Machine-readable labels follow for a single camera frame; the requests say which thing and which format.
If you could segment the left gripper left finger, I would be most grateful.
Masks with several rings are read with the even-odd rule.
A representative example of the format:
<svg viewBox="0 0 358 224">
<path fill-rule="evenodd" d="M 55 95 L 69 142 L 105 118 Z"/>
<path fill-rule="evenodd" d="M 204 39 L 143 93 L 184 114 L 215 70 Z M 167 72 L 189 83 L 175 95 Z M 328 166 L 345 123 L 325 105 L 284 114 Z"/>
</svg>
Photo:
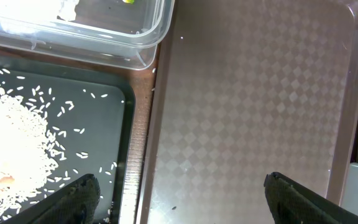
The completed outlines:
<svg viewBox="0 0 358 224">
<path fill-rule="evenodd" d="M 93 174 L 85 174 L 2 224 L 89 224 L 101 194 Z"/>
</svg>

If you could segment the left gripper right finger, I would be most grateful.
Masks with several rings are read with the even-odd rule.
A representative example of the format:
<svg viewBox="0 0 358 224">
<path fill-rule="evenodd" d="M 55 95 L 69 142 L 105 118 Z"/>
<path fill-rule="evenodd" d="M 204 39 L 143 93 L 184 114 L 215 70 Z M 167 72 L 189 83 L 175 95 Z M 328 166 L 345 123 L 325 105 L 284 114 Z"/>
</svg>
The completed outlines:
<svg viewBox="0 0 358 224">
<path fill-rule="evenodd" d="M 358 224 L 358 216 L 279 173 L 264 180 L 265 198 L 275 224 Z"/>
</svg>

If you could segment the white tissue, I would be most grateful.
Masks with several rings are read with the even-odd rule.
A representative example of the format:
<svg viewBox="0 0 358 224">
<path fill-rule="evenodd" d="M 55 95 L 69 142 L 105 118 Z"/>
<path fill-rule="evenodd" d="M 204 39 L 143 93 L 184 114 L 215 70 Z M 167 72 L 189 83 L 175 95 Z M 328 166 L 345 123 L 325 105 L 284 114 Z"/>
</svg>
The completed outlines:
<svg viewBox="0 0 358 224">
<path fill-rule="evenodd" d="M 64 21 L 76 19 L 75 8 L 79 0 L 12 0 L 0 1 L 0 10 L 6 15 L 21 19 L 54 20 L 58 17 Z"/>
</svg>

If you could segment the yellow green snack wrapper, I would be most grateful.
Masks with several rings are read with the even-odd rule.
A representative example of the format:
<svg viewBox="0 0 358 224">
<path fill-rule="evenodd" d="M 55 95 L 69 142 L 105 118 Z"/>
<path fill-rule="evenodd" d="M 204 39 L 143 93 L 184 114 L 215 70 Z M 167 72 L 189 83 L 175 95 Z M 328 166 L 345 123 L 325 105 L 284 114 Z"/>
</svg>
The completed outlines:
<svg viewBox="0 0 358 224">
<path fill-rule="evenodd" d="M 135 0 L 122 0 L 126 4 L 134 4 Z"/>
</svg>

